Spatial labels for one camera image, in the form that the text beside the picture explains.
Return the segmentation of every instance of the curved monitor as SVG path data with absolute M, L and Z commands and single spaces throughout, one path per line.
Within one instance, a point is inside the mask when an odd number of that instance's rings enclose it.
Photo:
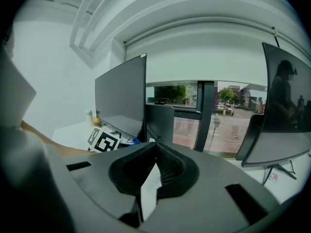
M 132 137 L 146 135 L 146 59 L 147 55 L 142 54 L 95 80 L 97 117 L 117 131 Z
M 268 96 L 260 135 L 242 166 L 265 166 L 311 148 L 311 68 L 290 53 L 263 43 Z

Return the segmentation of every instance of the desk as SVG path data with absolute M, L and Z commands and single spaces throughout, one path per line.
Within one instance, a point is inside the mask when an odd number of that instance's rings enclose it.
M 94 126 L 88 126 L 86 122 L 77 123 L 55 130 L 52 140 L 64 146 L 87 150 L 87 139 L 92 133 L 93 129 Z M 264 167 L 241 167 L 241 161 L 236 161 L 234 159 L 226 160 L 240 168 L 257 182 L 262 183 Z M 273 181 L 268 180 L 265 184 L 265 187 L 275 196 L 279 203 L 283 203 L 301 191 L 311 172 L 311 158 L 307 154 L 293 159 L 292 162 L 296 172 L 295 176 L 297 177 L 297 180 L 293 180 L 286 174 L 273 169 L 272 172 L 278 175 L 277 182 L 274 183 Z M 289 162 L 280 164 L 287 170 L 291 170 L 292 168 Z

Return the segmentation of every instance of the white desk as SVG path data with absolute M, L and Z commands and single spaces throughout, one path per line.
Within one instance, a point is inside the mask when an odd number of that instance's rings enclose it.
M 77 123 L 54 131 L 52 140 L 64 146 L 87 150 L 87 139 L 94 129 L 94 126 L 88 126 L 86 122 Z M 227 159 L 253 179 L 262 183 L 264 168 L 263 167 L 241 167 L 241 161 Z M 297 180 L 293 180 L 286 174 L 273 169 L 272 173 L 278 176 L 277 182 L 268 180 L 265 187 L 275 196 L 278 202 L 283 203 L 293 195 L 297 194 L 303 188 L 310 172 L 311 158 L 305 154 L 292 160 L 295 176 Z M 290 162 L 280 163 L 285 169 L 292 170 Z

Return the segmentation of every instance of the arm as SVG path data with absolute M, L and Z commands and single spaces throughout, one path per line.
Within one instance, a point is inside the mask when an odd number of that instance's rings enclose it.
M 45 135 L 41 134 L 38 130 L 36 130 L 35 128 L 33 128 L 32 126 L 30 126 L 29 124 L 27 124 L 24 121 L 22 121 L 20 126 L 23 130 L 27 130 L 27 131 L 30 131 L 30 132 L 36 134 L 44 143 L 54 145 L 57 148 L 59 154 L 62 156 L 89 155 L 89 154 L 95 153 L 95 152 L 89 152 L 89 151 L 85 151 L 85 150 L 78 150 L 78 149 L 74 149 L 74 148 L 69 148 L 69 147 L 63 146 L 61 144 L 58 144 L 58 143 L 52 141 L 51 139 L 47 138 Z

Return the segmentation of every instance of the monitor stand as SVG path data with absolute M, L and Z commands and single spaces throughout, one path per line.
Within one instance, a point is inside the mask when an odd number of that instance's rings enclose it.
M 276 170 L 279 170 L 280 172 L 286 173 L 288 176 L 290 176 L 292 179 L 297 180 L 297 178 L 291 174 L 290 171 L 286 170 L 284 167 L 282 167 L 280 164 L 274 164 L 274 165 L 270 165 L 268 166 L 268 168 L 270 168 L 268 175 L 265 177 L 264 181 L 262 182 L 263 185 L 266 184 L 268 178 L 270 177 L 270 174 L 272 172 L 272 169 L 275 168 Z

